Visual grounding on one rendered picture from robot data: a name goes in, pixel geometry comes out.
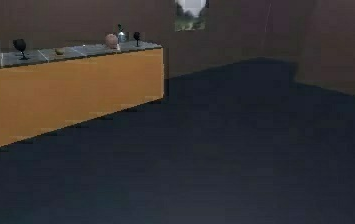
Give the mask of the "pink round vase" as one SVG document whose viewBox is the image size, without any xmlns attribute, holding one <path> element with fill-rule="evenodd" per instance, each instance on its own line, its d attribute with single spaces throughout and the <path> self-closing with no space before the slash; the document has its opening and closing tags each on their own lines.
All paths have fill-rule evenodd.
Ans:
<svg viewBox="0 0 355 224">
<path fill-rule="evenodd" d="M 116 49 L 116 50 L 120 49 L 118 37 L 114 34 L 108 34 L 105 37 L 105 44 L 110 49 Z"/>
</svg>

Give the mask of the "orange kitchen counter grey top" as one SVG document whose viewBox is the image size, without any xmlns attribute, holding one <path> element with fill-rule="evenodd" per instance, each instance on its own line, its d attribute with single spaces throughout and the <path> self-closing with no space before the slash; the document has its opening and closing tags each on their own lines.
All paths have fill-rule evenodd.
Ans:
<svg viewBox="0 0 355 224">
<path fill-rule="evenodd" d="M 0 147 L 161 99 L 163 47 L 125 42 L 0 53 Z"/>
</svg>

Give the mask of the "framed landscape picture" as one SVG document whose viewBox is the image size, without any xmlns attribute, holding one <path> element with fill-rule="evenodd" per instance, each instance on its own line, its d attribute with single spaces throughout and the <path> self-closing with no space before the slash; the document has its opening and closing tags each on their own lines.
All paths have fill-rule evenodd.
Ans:
<svg viewBox="0 0 355 224">
<path fill-rule="evenodd" d="M 175 0 L 175 31 L 203 30 L 209 0 Z"/>
</svg>

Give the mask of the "large black goblet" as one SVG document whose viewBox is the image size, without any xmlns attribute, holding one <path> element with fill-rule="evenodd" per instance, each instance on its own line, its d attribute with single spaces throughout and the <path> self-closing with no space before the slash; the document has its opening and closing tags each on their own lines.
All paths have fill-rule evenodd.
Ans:
<svg viewBox="0 0 355 224">
<path fill-rule="evenodd" d="M 27 60 L 25 56 L 26 42 L 24 39 L 15 39 L 12 41 L 13 46 L 16 50 L 20 51 L 22 54 L 21 60 Z"/>
</svg>

